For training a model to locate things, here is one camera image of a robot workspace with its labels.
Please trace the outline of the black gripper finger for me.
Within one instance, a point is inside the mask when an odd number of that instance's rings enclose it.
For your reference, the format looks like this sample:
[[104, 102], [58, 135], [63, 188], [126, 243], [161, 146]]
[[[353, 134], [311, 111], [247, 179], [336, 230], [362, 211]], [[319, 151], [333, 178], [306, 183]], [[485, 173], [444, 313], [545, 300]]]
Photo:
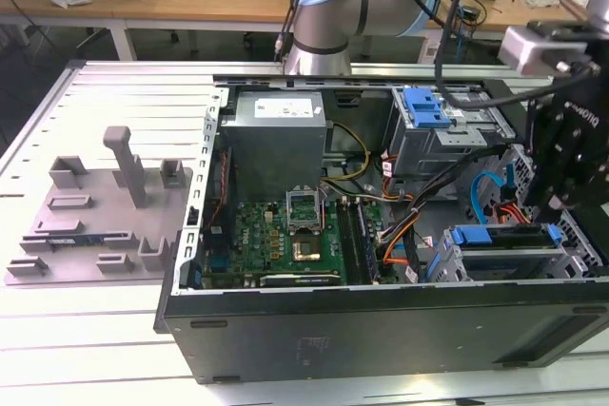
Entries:
[[528, 155], [532, 161], [532, 178], [525, 204], [533, 208], [535, 222], [554, 222], [571, 197], [567, 130], [567, 97], [554, 97], [545, 104], [537, 101], [529, 110], [527, 133]]
[[573, 206], [608, 202], [608, 140], [582, 140], [574, 152], [575, 184]]

